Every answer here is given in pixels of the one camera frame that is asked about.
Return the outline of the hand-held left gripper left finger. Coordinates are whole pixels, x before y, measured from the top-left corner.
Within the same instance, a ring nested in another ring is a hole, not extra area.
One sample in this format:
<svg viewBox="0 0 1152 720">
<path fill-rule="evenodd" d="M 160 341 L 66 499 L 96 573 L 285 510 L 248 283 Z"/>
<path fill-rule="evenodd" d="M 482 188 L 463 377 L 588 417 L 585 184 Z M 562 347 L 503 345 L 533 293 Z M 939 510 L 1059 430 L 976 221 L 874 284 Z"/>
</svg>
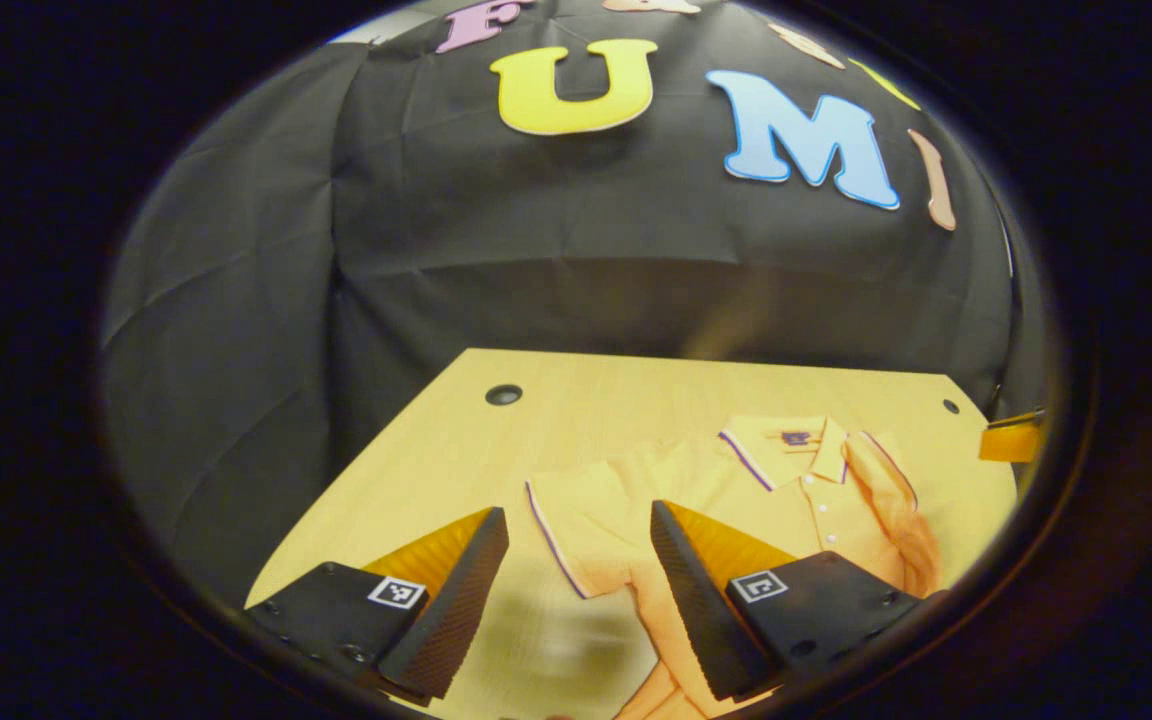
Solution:
<svg viewBox="0 0 1152 720">
<path fill-rule="evenodd" d="M 442 700 L 508 547 L 505 509 L 484 507 L 361 568 L 320 562 L 244 614 L 353 685 Z"/>
</svg>

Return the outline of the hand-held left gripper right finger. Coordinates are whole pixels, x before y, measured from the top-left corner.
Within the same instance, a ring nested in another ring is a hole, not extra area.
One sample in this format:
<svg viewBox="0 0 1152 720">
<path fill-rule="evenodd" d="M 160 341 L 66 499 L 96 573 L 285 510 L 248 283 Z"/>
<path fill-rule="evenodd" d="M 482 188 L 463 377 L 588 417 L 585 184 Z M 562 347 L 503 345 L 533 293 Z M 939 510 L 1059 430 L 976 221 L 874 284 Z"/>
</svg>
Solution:
<svg viewBox="0 0 1152 720">
<path fill-rule="evenodd" d="M 791 556 L 666 500 L 652 503 L 650 539 L 719 700 L 814 682 L 940 598 L 901 591 L 833 551 Z"/>
</svg>

